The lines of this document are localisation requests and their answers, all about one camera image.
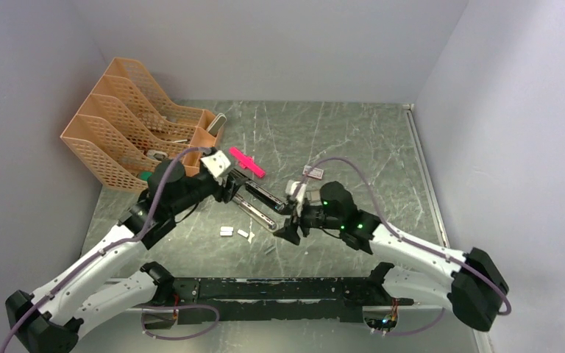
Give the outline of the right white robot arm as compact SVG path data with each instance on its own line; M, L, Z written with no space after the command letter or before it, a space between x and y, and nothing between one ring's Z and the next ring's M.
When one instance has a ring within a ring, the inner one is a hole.
M394 297L436 305L480 332L508 314L508 284L482 249L450 249L408 234L360 209L340 182L324 184L318 204L309 202L299 181L288 182L285 193L287 218L274 235L297 245L312 229L337 231L349 248L386 263L385 273L367 286L375 304Z

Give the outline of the black stapler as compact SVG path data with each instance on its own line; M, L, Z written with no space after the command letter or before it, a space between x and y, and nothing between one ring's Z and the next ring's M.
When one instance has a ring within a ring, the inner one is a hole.
M261 204L279 215L284 214L287 204L237 169L233 169L230 172L227 180L229 182L233 181L237 185L231 200L263 228L267 229L269 232L275 232L278 229L276 221L247 201L238 193L238 190L243 187Z

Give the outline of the silver staple strip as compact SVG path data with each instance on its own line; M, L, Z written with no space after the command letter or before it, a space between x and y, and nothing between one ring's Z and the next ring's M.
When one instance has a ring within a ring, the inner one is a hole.
M233 227L221 227L220 228L220 236L221 237L232 237L234 234L234 228Z

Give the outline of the red white staple box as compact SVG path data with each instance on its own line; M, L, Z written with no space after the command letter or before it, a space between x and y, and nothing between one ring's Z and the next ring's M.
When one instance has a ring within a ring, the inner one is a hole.
M302 175L307 176L311 179L323 180L324 170L317 167L313 167L311 165L305 165L302 171Z

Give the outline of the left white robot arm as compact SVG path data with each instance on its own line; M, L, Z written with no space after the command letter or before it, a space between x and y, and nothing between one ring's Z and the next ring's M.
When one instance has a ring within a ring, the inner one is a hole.
M178 160L159 164L138 201L89 252L31 293L17 290L7 298L10 331L0 350L17 338L28 352L70 352L92 329L133 306L179 303L175 278L156 262L103 285L173 230L178 214L209 197L228 203L247 180L215 156L205 157L193 176Z

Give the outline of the pink plastic staple remover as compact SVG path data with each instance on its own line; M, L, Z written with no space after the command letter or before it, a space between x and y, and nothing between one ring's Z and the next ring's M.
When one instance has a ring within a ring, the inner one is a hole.
M250 156L245 155L240 149L230 147L229 153L238 161L241 168L251 171L256 177L262 179L266 172Z

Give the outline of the brown cardboard staple tray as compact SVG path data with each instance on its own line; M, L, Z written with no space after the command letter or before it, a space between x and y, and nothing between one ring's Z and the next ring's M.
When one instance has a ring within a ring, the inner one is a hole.
M305 193L305 198L310 203L320 203L321 202L321 196L320 196L319 190L308 190Z

